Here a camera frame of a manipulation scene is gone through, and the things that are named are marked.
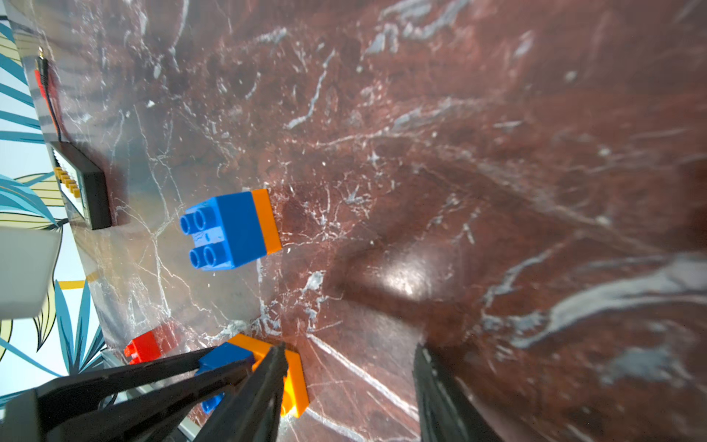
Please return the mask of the orange 2x4 lego brick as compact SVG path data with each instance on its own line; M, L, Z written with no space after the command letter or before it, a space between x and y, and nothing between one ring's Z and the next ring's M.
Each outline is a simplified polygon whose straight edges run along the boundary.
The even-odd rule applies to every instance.
M265 359L273 344L260 341L242 333L228 340L228 344L237 346L252 353L254 362L252 371L255 371ZM304 376L302 361L298 353L286 350L285 359L288 365L284 381L284 397L281 406L281 416L294 416L300 418L309 407L309 396Z
M283 249L275 222L274 210L266 189L252 191L257 216L263 232L263 242L267 254L271 255Z

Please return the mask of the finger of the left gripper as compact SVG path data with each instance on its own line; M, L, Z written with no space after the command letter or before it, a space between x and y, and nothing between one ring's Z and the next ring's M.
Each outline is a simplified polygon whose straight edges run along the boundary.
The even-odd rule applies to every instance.
M191 409L218 394L237 393L254 373L236 362L152 390L123 403L108 397L195 371L207 349L134 366L52 380L7 404L4 441L163 441Z

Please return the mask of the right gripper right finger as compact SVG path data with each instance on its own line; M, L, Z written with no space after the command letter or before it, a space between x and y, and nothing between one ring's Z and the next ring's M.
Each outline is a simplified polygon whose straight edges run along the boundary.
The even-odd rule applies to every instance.
M425 345L416 346L412 376L423 442L501 441L441 358Z

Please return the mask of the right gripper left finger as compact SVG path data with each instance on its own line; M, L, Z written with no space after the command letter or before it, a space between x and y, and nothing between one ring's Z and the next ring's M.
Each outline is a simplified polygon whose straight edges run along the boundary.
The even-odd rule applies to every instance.
M239 392L226 394L195 439L277 440L287 368L285 347L272 348Z

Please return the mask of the blue 2x2 lego brick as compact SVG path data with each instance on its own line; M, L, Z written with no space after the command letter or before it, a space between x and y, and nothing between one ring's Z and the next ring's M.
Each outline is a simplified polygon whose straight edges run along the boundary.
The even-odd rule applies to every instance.
M230 343L221 344L199 360L199 368L196 375L200 376L208 371L212 371L232 363L246 361L253 365L255 357L252 351ZM205 400L201 407L205 414L211 414L215 408L223 401L224 393Z
M267 254L250 192L213 197L187 209L180 228L193 240L189 259L197 270L232 270Z

